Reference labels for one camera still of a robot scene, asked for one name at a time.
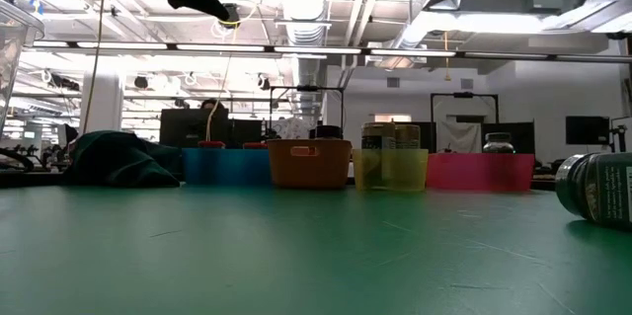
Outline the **brown spice bottle black cap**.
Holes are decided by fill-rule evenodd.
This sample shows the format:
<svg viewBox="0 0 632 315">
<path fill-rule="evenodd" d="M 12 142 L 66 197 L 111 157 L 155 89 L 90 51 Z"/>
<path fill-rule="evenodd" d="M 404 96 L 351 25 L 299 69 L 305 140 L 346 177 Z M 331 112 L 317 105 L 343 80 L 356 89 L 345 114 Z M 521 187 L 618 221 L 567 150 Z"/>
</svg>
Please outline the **brown spice bottle black cap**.
<svg viewBox="0 0 632 315">
<path fill-rule="evenodd" d="M 318 125 L 315 128 L 314 137 L 316 139 L 342 139 L 343 131 L 336 125 Z"/>
</svg>

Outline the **clear glass jar black lid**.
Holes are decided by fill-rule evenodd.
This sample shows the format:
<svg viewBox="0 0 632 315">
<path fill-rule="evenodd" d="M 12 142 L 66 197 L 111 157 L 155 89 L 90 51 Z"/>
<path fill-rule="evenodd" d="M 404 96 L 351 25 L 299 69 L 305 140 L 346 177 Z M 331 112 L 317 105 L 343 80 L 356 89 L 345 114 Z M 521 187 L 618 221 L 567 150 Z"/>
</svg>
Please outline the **clear glass jar black lid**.
<svg viewBox="0 0 632 315">
<path fill-rule="evenodd" d="M 484 153 L 514 154 L 512 135 L 508 132 L 490 132 L 485 135 Z"/>
</svg>

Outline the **green-label spice jar dark lid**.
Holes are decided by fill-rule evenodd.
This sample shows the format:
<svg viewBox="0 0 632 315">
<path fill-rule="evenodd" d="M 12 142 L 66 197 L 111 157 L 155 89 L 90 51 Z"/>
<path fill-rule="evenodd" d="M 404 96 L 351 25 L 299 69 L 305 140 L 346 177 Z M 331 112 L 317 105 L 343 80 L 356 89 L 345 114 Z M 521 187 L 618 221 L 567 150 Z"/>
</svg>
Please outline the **green-label spice jar dark lid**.
<svg viewBox="0 0 632 315">
<path fill-rule="evenodd" d="M 569 157 L 556 173 L 555 191 L 569 212 L 632 232 L 632 152 Z"/>
</svg>

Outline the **large black monitor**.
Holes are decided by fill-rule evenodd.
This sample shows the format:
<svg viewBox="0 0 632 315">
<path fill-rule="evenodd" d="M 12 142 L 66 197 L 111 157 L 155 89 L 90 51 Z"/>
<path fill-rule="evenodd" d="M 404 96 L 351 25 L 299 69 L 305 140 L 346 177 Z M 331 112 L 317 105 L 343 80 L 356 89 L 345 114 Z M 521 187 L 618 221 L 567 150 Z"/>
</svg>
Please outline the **large black monitor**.
<svg viewBox="0 0 632 315">
<path fill-rule="evenodd" d="M 159 143 L 179 148 L 198 147 L 198 142 L 205 140 L 227 144 L 229 123 L 225 109 L 163 110 L 160 116 Z"/>
</svg>

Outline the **small black monitor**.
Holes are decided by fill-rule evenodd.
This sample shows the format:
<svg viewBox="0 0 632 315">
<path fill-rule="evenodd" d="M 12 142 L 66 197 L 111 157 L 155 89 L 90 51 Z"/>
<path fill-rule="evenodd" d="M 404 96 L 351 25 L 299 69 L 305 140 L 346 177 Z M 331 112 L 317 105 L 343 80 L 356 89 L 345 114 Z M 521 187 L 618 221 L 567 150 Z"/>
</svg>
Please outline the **small black monitor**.
<svg viewBox="0 0 632 315">
<path fill-rule="evenodd" d="M 229 125 L 229 148 L 242 148 L 245 143 L 262 141 L 264 124 L 261 120 L 232 119 Z"/>
</svg>

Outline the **white building pillar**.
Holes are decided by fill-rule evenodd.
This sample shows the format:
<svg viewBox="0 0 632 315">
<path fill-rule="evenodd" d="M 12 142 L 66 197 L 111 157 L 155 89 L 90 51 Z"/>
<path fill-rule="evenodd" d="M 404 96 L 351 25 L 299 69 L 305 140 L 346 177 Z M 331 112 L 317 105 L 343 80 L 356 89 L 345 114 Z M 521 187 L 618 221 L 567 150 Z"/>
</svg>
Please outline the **white building pillar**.
<svg viewBox="0 0 632 315">
<path fill-rule="evenodd" d="M 79 133 L 121 130 L 124 76 L 110 68 L 84 72 Z"/>
</svg>

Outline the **blue plastic bin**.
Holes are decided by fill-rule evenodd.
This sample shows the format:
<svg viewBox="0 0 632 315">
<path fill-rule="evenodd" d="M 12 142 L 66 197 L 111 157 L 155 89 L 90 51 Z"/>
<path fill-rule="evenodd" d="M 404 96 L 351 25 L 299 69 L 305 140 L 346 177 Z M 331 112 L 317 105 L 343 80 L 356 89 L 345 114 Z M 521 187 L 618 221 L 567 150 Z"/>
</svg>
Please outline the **blue plastic bin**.
<svg viewBox="0 0 632 315">
<path fill-rule="evenodd" d="M 184 180 L 189 185 L 270 187 L 272 175 L 266 149 L 185 148 Z"/>
</svg>

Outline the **dark green cloth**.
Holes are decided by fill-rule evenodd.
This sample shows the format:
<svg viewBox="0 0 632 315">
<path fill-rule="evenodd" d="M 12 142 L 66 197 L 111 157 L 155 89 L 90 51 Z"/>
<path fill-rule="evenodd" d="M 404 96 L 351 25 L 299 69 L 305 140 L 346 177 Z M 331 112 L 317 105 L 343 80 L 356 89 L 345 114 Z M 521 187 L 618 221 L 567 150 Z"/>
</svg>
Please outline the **dark green cloth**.
<svg viewBox="0 0 632 315">
<path fill-rule="evenodd" d="M 68 185 L 115 188 L 177 187 L 182 150 L 150 142 L 131 132 L 88 132 L 71 144 Z"/>
</svg>

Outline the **clear plastic container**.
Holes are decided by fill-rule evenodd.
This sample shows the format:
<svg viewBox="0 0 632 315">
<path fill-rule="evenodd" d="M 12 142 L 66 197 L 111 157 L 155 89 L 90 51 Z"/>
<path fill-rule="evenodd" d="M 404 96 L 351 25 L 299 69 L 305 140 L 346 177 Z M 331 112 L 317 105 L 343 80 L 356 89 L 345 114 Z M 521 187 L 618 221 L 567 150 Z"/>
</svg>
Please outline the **clear plastic container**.
<svg viewBox="0 0 632 315">
<path fill-rule="evenodd" d="M 19 67 L 22 49 L 44 36 L 44 24 L 11 3 L 0 0 L 0 136 Z"/>
</svg>

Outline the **orange plastic bin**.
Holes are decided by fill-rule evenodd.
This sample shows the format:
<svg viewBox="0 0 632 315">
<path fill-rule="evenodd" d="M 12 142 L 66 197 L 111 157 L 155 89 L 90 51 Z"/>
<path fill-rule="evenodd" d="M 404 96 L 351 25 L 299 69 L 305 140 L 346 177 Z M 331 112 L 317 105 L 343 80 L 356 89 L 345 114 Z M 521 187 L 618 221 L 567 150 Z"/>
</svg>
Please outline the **orange plastic bin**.
<svg viewBox="0 0 632 315">
<path fill-rule="evenodd" d="M 337 190 L 346 186 L 352 156 L 349 141 L 271 139 L 267 145 L 275 187 Z"/>
</svg>

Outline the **black backdrop panel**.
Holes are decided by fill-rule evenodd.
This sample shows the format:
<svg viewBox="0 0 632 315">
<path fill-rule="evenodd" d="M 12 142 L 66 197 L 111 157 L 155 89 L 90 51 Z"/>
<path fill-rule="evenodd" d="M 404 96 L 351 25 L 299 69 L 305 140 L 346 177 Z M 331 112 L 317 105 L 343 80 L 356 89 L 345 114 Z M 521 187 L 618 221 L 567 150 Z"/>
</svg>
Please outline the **black backdrop panel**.
<svg viewBox="0 0 632 315">
<path fill-rule="evenodd" d="M 486 142 L 486 134 L 496 132 L 508 133 L 511 136 L 511 144 L 516 153 L 535 153 L 535 129 L 533 121 L 483 123 L 481 125 L 482 143 Z"/>
<path fill-rule="evenodd" d="M 436 152 L 436 125 L 434 122 L 420 123 L 420 146 L 430 153 Z"/>
</svg>

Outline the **yellow translucent plastic bin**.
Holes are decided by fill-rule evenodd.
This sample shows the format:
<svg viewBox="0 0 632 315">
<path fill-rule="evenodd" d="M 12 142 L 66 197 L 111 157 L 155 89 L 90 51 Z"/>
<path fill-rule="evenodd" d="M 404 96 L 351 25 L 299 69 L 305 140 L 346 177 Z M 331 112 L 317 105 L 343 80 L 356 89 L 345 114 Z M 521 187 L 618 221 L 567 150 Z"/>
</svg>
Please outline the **yellow translucent plastic bin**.
<svg viewBox="0 0 632 315">
<path fill-rule="evenodd" d="M 355 186 L 361 191 L 423 192 L 429 151 L 426 149 L 355 149 Z"/>
</svg>

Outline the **white hanging cloth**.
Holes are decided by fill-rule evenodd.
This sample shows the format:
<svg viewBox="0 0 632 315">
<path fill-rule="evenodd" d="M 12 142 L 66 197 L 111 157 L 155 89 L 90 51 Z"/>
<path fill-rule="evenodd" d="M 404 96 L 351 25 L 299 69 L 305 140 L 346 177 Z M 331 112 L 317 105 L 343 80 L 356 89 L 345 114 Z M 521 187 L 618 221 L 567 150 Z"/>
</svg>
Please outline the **white hanging cloth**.
<svg viewBox="0 0 632 315">
<path fill-rule="evenodd" d="M 436 126 L 436 149 L 439 152 L 480 153 L 482 147 L 479 123 L 440 121 Z"/>
</svg>

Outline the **pink plastic bin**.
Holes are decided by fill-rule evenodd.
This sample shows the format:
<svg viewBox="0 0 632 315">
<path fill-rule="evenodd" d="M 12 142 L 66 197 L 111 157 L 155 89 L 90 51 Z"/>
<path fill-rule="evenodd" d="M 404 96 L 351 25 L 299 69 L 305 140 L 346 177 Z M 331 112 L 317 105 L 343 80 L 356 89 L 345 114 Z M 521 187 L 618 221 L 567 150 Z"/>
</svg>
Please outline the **pink plastic bin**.
<svg viewBox="0 0 632 315">
<path fill-rule="evenodd" d="M 447 191 L 527 192 L 534 162 L 533 154 L 431 154 L 427 187 Z"/>
</svg>

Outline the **silver corrugated ceiling duct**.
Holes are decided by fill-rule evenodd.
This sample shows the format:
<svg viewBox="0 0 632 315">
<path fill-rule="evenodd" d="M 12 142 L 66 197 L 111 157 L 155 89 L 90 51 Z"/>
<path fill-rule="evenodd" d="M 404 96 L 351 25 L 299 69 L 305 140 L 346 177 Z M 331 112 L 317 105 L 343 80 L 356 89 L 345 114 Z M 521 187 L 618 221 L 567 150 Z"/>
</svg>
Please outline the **silver corrugated ceiling duct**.
<svg viewBox="0 0 632 315">
<path fill-rule="evenodd" d="M 285 26 L 287 42 L 291 46 L 322 46 L 326 28 L 322 24 L 326 14 L 326 0 L 281 0 L 283 18 L 298 24 Z M 319 82 L 320 60 L 313 58 L 291 58 L 294 86 L 324 85 Z M 303 117 L 320 114 L 322 93 L 295 91 L 292 108 Z"/>
</svg>

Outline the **black metal frame stand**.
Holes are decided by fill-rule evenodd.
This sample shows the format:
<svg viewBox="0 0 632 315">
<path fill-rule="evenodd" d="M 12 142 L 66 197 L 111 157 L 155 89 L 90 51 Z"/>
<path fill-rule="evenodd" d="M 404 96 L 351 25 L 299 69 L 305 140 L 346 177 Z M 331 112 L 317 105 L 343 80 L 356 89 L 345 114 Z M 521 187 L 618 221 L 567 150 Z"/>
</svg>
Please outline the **black metal frame stand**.
<svg viewBox="0 0 632 315">
<path fill-rule="evenodd" d="M 436 97 L 448 97 L 452 99 L 474 99 L 479 98 L 483 103 L 488 103 L 487 98 L 494 101 L 494 119 L 493 123 L 500 123 L 500 99 L 497 94 L 476 94 L 472 92 L 454 92 L 454 93 L 431 93 L 430 94 L 430 114 L 431 124 L 434 126 L 434 138 L 438 136 L 438 122 L 435 121 L 435 98 Z"/>
<path fill-rule="evenodd" d="M 345 89 L 340 87 L 326 87 L 313 84 L 295 86 L 272 86 L 269 90 L 269 110 L 266 119 L 266 132 L 277 138 L 314 138 L 318 128 L 326 123 L 326 99 L 329 94 L 339 103 L 339 121 L 335 126 L 339 129 L 339 136 L 344 136 L 347 122 L 345 107 Z M 288 103 L 289 118 L 275 118 L 274 114 L 280 103 Z"/>
</svg>

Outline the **black wall monitor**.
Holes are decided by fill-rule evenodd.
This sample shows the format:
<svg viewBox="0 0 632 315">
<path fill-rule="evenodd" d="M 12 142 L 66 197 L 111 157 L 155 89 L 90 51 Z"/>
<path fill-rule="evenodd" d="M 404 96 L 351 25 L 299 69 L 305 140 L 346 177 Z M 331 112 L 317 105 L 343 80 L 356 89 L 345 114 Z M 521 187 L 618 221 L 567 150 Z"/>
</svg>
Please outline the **black wall monitor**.
<svg viewBox="0 0 632 315">
<path fill-rule="evenodd" d="M 605 117 L 569 116 L 565 119 L 565 131 L 569 145 L 607 145 L 610 122 Z"/>
</svg>

